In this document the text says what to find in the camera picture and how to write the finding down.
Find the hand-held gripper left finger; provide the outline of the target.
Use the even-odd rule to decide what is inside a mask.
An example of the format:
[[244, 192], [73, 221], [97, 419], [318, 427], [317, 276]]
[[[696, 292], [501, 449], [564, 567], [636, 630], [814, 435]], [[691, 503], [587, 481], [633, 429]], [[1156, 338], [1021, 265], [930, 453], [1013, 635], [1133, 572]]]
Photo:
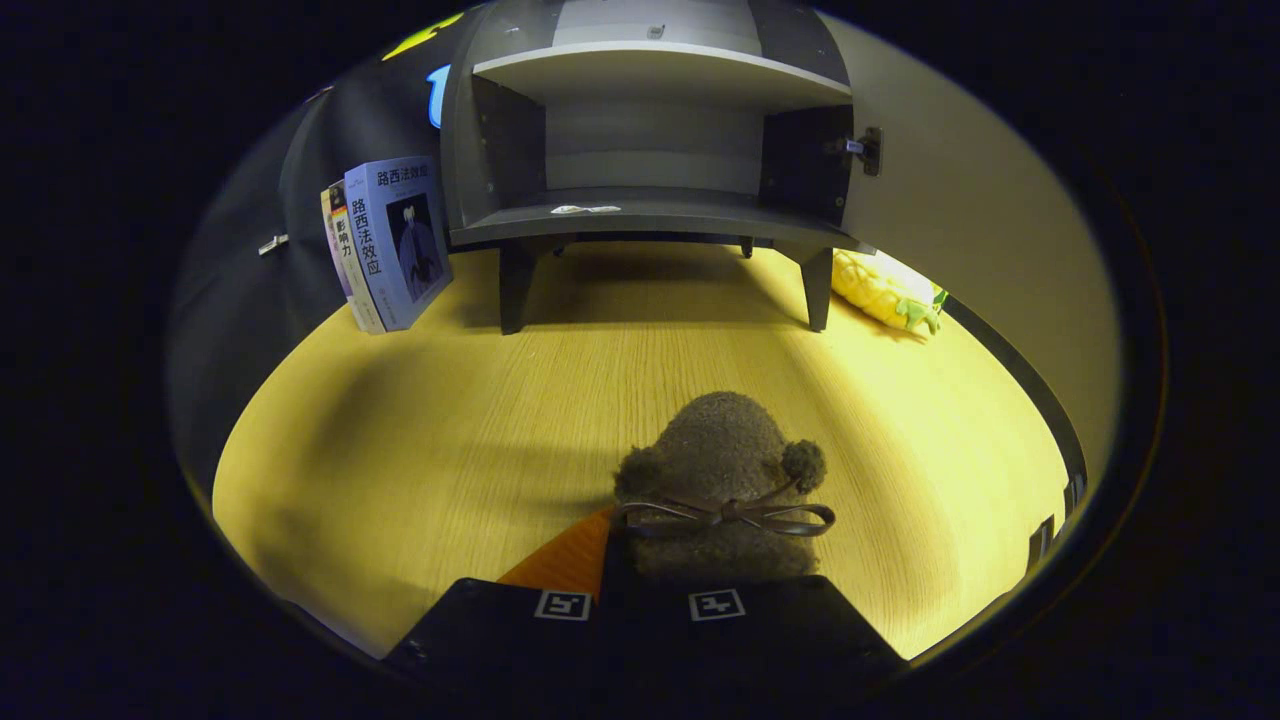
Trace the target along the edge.
[[475, 691], [577, 674], [600, 616], [611, 512], [588, 514], [494, 582], [456, 580], [387, 653], [387, 667]]

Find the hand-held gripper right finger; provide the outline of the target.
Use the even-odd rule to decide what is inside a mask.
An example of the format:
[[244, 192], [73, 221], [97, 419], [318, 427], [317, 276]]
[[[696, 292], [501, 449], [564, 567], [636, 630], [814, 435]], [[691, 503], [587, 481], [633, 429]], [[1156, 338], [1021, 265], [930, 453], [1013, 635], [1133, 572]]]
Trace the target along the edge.
[[906, 661], [822, 575], [614, 585], [608, 687], [636, 701], [855, 701]]

